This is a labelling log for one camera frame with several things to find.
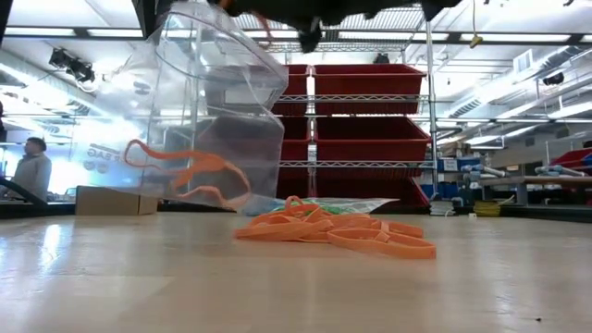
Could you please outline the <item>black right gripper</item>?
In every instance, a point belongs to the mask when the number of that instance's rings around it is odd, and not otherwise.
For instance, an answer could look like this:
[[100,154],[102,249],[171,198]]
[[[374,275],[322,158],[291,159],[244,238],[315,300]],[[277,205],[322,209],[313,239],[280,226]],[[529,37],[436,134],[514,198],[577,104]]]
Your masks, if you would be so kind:
[[312,53],[322,38],[320,21],[339,25],[348,16],[373,19],[379,12],[410,6],[414,0],[230,0],[230,15],[258,15],[298,29],[304,54]]

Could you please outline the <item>green rubber band bunch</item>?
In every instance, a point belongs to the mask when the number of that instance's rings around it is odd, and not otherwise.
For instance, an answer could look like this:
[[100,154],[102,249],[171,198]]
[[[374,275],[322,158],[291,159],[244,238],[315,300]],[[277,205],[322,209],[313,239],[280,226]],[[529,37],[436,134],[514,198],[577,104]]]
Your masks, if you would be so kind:
[[318,204],[325,211],[341,215],[347,213],[370,213],[376,209],[376,203],[372,200],[354,200],[348,198],[305,198],[304,204]]

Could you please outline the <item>orange rubber band pile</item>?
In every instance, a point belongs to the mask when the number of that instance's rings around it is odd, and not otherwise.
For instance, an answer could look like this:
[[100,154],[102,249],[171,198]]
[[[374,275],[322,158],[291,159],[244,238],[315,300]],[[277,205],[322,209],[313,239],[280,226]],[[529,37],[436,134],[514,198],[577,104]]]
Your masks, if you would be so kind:
[[327,243],[361,253],[401,259],[435,259],[437,247],[415,226],[363,213],[337,214],[291,196],[284,207],[256,216],[234,237],[250,241]]

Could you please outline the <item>red plastic bin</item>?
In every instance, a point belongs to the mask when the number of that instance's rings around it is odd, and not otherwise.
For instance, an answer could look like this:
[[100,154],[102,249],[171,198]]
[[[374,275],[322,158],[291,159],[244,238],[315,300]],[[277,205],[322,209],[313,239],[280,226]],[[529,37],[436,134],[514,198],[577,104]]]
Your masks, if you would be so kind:
[[429,199],[413,179],[320,179],[317,197],[398,199],[397,205],[425,207]]
[[290,196],[306,198],[308,192],[308,178],[279,179],[277,182],[277,197],[279,199],[287,199]]
[[[316,158],[326,161],[423,162],[431,138],[407,117],[318,117]],[[418,168],[320,167],[318,180],[410,179]]]
[[272,112],[281,116],[303,116],[307,109],[307,65],[286,65],[289,71],[288,87],[275,103]]
[[316,65],[314,92],[337,100],[315,104],[317,115],[415,114],[426,74],[403,64]]
[[[309,121],[306,117],[281,117],[284,138],[281,161],[307,161],[308,145],[311,141]],[[308,176],[306,167],[281,167],[279,179],[299,179]]]

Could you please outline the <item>distant cardboard box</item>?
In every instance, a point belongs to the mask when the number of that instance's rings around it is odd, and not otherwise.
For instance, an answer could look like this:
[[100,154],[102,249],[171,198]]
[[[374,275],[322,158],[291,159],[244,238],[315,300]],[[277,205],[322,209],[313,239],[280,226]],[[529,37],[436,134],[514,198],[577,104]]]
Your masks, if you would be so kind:
[[472,154],[471,145],[465,142],[448,142],[438,147],[440,158],[462,158]]

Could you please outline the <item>blue storage bins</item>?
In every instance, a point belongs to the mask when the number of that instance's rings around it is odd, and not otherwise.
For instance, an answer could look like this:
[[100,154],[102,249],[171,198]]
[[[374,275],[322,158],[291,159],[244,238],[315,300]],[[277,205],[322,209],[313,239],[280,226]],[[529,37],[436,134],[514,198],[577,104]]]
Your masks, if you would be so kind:
[[[479,158],[442,158],[438,160],[438,195],[442,199],[451,199],[459,194],[459,183],[463,183],[462,168],[481,163]],[[434,193],[432,173],[424,172],[417,180],[421,190],[427,198]]]

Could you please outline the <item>small brown cardboard box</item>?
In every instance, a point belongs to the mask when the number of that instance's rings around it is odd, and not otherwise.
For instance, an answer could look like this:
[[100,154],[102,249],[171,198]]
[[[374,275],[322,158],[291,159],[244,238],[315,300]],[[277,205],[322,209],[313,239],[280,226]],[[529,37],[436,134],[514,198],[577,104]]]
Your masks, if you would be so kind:
[[78,186],[77,216],[144,216],[157,212],[159,200],[108,188]]

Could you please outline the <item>person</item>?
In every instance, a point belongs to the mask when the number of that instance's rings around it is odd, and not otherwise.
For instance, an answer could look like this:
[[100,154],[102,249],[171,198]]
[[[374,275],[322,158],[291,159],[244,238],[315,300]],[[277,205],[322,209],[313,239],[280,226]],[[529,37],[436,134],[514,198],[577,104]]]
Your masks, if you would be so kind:
[[45,155],[47,149],[43,139],[29,137],[24,146],[24,155],[18,161],[12,181],[43,202],[47,201],[48,187],[52,173],[52,162]]

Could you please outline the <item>black slanted bar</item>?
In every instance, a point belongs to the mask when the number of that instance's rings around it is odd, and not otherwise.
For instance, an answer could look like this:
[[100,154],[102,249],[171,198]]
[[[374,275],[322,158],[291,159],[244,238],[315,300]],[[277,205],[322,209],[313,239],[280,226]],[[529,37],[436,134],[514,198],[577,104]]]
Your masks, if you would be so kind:
[[24,201],[29,202],[36,206],[46,206],[47,202],[42,200],[41,198],[37,197],[32,192],[22,188],[18,184],[14,183],[11,180],[0,178],[0,185],[4,186],[5,188],[9,189],[10,191],[15,192],[18,196],[20,196]]

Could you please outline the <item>wooden workbench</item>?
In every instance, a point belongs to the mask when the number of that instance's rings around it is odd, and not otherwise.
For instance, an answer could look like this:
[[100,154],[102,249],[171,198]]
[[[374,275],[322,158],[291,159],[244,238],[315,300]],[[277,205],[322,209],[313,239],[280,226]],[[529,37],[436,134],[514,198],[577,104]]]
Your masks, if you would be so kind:
[[515,185],[516,202],[521,205],[527,205],[528,184],[555,184],[562,185],[562,187],[592,188],[592,177],[514,176],[507,178],[481,179],[479,184],[484,188],[499,185]]

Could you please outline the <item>black aluminium table frame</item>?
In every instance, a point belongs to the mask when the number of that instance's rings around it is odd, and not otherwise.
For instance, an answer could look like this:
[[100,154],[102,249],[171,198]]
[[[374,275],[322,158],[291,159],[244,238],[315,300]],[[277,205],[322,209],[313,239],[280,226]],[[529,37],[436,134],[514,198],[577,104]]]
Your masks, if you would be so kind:
[[[161,203],[158,212],[175,213],[225,213],[225,210],[188,203]],[[428,208],[420,207],[379,207],[373,214],[379,215],[427,215]],[[74,203],[52,203],[38,207],[27,203],[0,203],[0,219],[29,218],[44,216],[71,216],[75,214]],[[560,205],[503,205],[503,217],[533,218],[563,222],[592,224],[592,207]]]

